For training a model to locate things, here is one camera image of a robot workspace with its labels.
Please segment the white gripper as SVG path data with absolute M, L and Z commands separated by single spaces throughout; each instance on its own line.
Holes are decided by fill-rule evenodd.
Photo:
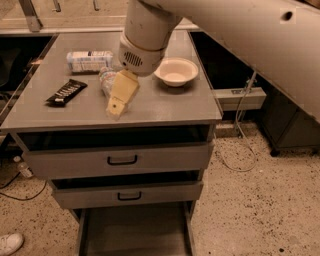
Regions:
M 111 89 L 106 109 L 111 118 L 119 119 L 126 112 L 139 89 L 137 75 L 146 77 L 152 74 L 159 67 L 164 55 L 164 49 L 141 49 L 132 44 L 125 33 L 121 34 L 118 58 L 124 69 L 116 74 Z

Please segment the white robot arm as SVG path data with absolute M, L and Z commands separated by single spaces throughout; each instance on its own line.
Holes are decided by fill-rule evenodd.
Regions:
M 145 77 L 187 19 L 320 122 L 320 10 L 298 0 L 129 0 L 118 58 Z

